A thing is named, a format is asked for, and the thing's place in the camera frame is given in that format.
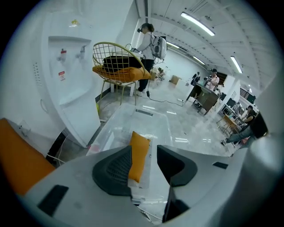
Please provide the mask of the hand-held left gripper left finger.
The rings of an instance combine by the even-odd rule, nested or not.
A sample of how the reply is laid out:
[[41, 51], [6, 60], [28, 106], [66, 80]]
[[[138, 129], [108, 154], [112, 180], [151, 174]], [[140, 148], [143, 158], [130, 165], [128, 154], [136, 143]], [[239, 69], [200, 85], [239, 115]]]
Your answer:
[[109, 195], [131, 196], [128, 179], [132, 167], [132, 147], [109, 149], [98, 155], [100, 160], [92, 169], [93, 181]]

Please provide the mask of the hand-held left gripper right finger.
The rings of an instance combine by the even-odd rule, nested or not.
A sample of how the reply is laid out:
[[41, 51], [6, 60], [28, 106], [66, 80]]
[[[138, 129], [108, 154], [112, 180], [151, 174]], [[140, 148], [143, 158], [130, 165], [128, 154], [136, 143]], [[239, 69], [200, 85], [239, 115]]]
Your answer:
[[163, 145], [157, 146], [157, 164], [171, 187], [187, 185], [197, 173], [197, 164]]

